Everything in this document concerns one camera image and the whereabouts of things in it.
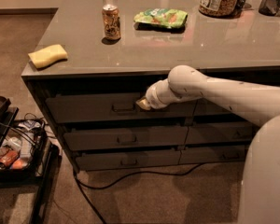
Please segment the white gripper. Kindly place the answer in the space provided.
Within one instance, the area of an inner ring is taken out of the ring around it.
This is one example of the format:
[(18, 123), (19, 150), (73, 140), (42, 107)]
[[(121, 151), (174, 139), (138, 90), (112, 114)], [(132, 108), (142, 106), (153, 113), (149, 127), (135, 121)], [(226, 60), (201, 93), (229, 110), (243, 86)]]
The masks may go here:
[(166, 106), (178, 103), (180, 97), (171, 90), (167, 79), (159, 80), (152, 84), (146, 92), (145, 97), (136, 101), (136, 104), (143, 110), (162, 109)]

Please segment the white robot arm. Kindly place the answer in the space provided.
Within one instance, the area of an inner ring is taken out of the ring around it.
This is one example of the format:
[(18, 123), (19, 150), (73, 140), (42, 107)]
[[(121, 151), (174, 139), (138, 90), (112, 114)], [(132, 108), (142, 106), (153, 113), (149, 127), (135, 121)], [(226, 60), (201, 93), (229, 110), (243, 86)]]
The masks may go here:
[(280, 87), (208, 77), (179, 65), (136, 103), (150, 110), (199, 98), (259, 126), (245, 159), (238, 224), (280, 224)]

